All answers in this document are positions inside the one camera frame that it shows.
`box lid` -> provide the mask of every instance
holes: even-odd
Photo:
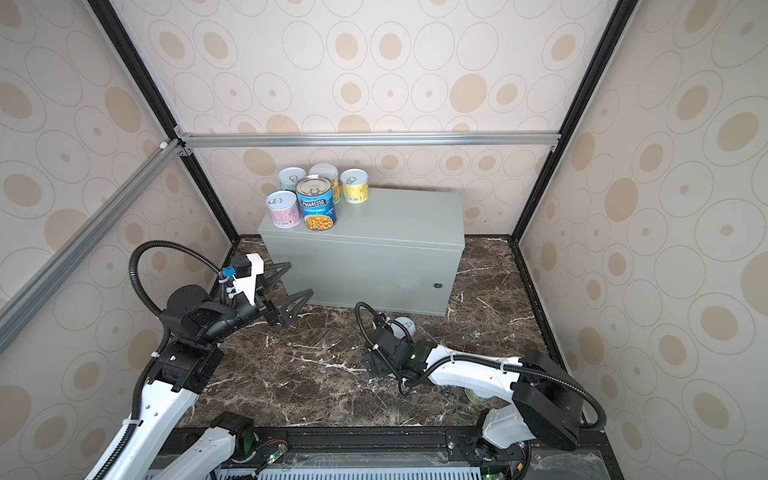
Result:
[[[316,238],[378,245],[464,250],[462,199],[458,194],[371,188],[361,204],[336,204],[336,225],[316,231],[304,223],[275,227],[270,215],[259,225],[261,235]]]

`white can lid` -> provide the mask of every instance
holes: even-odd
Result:
[[[266,198],[266,205],[272,210],[285,210],[296,203],[296,194],[288,190],[278,190]]]
[[[283,168],[280,173],[277,174],[277,178],[286,184],[291,182],[296,183],[304,177],[306,177],[306,172],[303,168],[299,167]]]
[[[368,174],[359,168],[344,170],[341,174],[342,185],[362,185],[368,181]]]
[[[317,164],[310,168],[310,175],[323,175],[330,179],[339,177],[339,169],[332,164]]]

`silver metal bar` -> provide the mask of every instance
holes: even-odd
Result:
[[[8,301],[0,313],[0,353],[88,256],[104,235],[122,218],[181,146],[168,140],[131,175],[83,227]]]
[[[555,145],[557,131],[403,132],[359,134],[183,134],[187,147],[359,147],[396,145]]]

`blue soup can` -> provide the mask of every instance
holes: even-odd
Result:
[[[296,183],[296,196],[304,213],[304,224],[311,230],[328,230],[336,224],[333,184],[320,175],[309,175]]]

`wallpaper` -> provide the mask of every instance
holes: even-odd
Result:
[[[165,136],[91,16],[0,2],[0,308]]]
[[[194,133],[558,130],[603,0],[113,0]]]
[[[229,242],[180,161],[161,171],[93,252],[0,354],[0,478],[82,479],[130,411],[138,373],[162,337],[136,297],[127,262],[146,240],[172,240],[221,263]],[[139,263],[160,307],[214,274],[176,250]]]
[[[630,480],[765,478],[768,2],[645,2],[522,242]]]
[[[360,168],[373,187],[462,195],[466,234],[509,234],[518,221],[548,145],[464,147],[200,148],[197,158],[241,235],[257,233],[269,215],[266,197],[280,189],[277,173],[336,165]]]

